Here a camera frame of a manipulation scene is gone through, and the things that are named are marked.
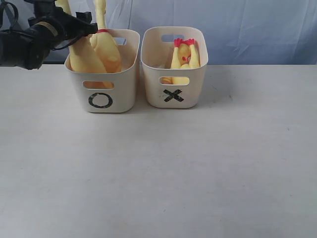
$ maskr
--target x symbol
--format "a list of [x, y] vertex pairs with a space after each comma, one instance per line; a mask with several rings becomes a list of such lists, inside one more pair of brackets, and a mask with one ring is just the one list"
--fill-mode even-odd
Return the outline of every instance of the x symbol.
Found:
[[180, 94], [182, 91], [180, 91], [179, 89], [175, 90], [173, 93], [168, 91], [168, 90], [164, 90], [164, 93], [166, 93], [167, 95], [169, 95], [167, 98], [165, 98], [164, 101], [168, 102], [172, 99], [176, 99], [179, 102], [183, 102], [184, 99], [182, 97], [180, 97], [178, 94]]

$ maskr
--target rubber chicken head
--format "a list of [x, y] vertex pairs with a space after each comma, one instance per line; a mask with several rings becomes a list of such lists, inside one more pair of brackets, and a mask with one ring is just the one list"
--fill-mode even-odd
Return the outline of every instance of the rubber chicken head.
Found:
[[188, 44], [185, 41], [182, 41], [178, 48], [178, 59], [180, 62], [180, 65], [186, 64], [189, 62], [189, 57], [191, 55], [190, 48]]

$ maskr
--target white plastic bin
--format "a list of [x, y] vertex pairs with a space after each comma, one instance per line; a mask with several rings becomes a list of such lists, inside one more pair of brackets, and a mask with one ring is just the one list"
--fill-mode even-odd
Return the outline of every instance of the white plastic bin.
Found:
[[[65, 67], [70, 75], [77, 97], [82, 108], [92, 113], [122, 113], [134, 106], [140, 73], [139, 33], [127, 29], [108, 29], [109, 33], [119, 39], [119, 51], [122, 60], [122, 71], [119, 73], [80, 73], [72, 71], [69, 56]], [[92, 89], [84, 82], [110, 82], [112, 89]]]
[[[164, 36], [172, 35], [170, 42]], [[174, 51], [173, 39], [182, 36], [184, 40], [195, 39], [199, 53], [200, 67], [194, 69], [170, 69]], [[198, 103], [208, 63], [208, 51], [202, 32], [192, 27], [154, 27], [144, 34], [141, 48], [141, 62], [144, 71], [148, 102], [157, 108], [190, 108]], [[162, 84], [162, 77], [188, 77], [189, 84]]]

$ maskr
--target black o mark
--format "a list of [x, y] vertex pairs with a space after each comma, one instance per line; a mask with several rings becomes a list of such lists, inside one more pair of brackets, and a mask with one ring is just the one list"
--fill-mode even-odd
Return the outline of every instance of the black o mark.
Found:
[[178, 94], [180, 94], [181, 92], [182, 92], [181, 90], [177, 89], [177, 90], [175, 90], [175, 91], [172, 93], [172, 92], [170, 92], [170, 91], [168, 91], [168, 90], [165, 89], [165, 90], [164, 90], [164, 93], [167, 94], [168, 97], [165, 98], [164, 101], [165, 101], [165, 102], [169, 102], [170, 100], [175, 99], [175, 100], [177, 100], [177, 101], [179, 101], [179, 102], [183, 102], [184, 99], [178, 95]]
[[[94, 98], [95, 98], [96, 96], [98, 96], [98, 95], [104, 95], [104, 96], [106, 96], [106, 97], [108, 98], [108, 104], [106, 104], [106, 105], [104, 105], [104, 106], [99, 106], [99, 105], [94, 104], [93, 100], [94, 100]], [[109, 108], [109, 107], [111, 107], [111, 105], [113, 104], [112, 98], [111, 98], [107, 93], [94, 93], [93, 95], [91, 95], [91, 96], [89, 97], [88, 102], [89, 102], [89, 104], [90, 104], [91, 106], [93, 106], [93, 107], [95, 107], [95, 108], [103, 108], [103, 109]]]

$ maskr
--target red rubber band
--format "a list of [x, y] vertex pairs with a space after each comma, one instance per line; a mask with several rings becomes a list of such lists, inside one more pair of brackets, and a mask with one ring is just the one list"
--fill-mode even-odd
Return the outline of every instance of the red rubber band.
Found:
[[99, 31], [97, 31], [97, 33], [101, 33], [101, 32], [109, 32], [107, 29], [100, 29]]

